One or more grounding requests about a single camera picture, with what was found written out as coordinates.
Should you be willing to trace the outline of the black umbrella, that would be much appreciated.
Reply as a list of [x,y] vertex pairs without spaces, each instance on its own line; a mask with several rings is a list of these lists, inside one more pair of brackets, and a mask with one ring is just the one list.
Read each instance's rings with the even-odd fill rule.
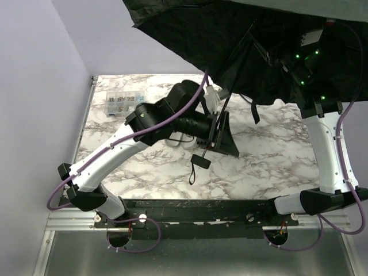
[[[251,98],[255,122],[260,120],[260,105],[277,99],[296,104],[278,52],[295,47],[304,33],[331,18],[235,1],[125,1],[124,5],[136,29],[207,71],[215,84]],[[326,34],[346,44],[348,66],[334,71],[331,81],[345,97],[348,86],[357,83],[360,37],[365,70],[356,101],[367,101],[367,23],[334,19]]]

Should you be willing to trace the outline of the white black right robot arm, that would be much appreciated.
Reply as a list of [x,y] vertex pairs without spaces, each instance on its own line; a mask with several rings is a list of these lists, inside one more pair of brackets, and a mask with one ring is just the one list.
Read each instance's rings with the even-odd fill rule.
[[357,38],[360,53],[358,81],[348,86],[343,96],[331,81],[332,73],[346,69],[347,46],[326,34],[326,25],[301,36],[295,47],[278,52],[282,71],[292,82],[295,102],[308,129],[319,167],[319,186],[274,200],[278,214],[322,214],[360,205],[367,199],[367,189],[360,188],[351,169],[343,132],[343,120],[363,89],[365,49]]

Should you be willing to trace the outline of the beige zippered umbrella case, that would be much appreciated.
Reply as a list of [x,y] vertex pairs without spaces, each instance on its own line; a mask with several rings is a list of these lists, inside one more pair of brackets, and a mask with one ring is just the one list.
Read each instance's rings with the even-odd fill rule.
[[171,148],[181,147],[184,150],[193,150],[197,148],[197,139],[194,136],[186,135],[180,132],[174,132],[164,142]]

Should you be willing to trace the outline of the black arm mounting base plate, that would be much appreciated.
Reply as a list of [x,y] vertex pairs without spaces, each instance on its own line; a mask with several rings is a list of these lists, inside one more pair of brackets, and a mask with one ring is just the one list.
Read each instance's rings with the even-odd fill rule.
[[99,214],[96,228],[118,231],[133,239],[261,239],[264,229],[298,225],[294,216],[280,215],[272,200],[125,200],[126,212],[115,221]]

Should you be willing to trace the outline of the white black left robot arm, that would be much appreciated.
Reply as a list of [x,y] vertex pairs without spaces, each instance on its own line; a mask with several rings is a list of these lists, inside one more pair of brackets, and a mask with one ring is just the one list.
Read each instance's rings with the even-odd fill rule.
[[84,212],[96,210],[110,219],[120,218],[125,213],[123,200],[102,181],[129,158],[169,139],[174,132],[194,137],[205,150],[238,157],[229,113],[216,116],[197,112],[197,105],[204,103],[203,86],[183,80],[156,103],[138,104],[115,134],[92,154],[78,163],[59,166],[60,176],[69,186],[70,203]]

